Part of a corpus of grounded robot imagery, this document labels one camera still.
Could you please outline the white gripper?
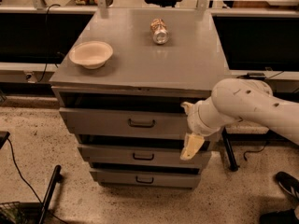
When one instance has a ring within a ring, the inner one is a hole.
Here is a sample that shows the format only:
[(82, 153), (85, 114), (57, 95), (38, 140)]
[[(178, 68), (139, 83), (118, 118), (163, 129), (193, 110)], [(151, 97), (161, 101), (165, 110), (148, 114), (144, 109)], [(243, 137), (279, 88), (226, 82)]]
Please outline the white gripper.
[(195, 104), (183, 102), (180, 106), (187, 115), (187, 123), (193, 133), (187, 133), (184, 138), (184, 147), (180, 158), (184, 161), (192, 159), (205, 143), (206, 136), (216, 133), (219, 128), (210, 128), (205, 125), (200, 116), (200, 106), (202, 101)]

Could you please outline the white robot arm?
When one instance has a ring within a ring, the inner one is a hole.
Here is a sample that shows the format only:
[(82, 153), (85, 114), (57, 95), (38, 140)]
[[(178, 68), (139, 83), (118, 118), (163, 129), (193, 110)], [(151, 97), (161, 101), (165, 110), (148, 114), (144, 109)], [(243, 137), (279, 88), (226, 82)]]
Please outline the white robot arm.
[(261, 80), (226, 78), (214, 86), (207, 99), (181, 106), (190, 129), (180, 154), (184, 161), (195, 156), (207, 137), (241, 120), (260, 124), (299, 144), (299, 104), (275, 97)]

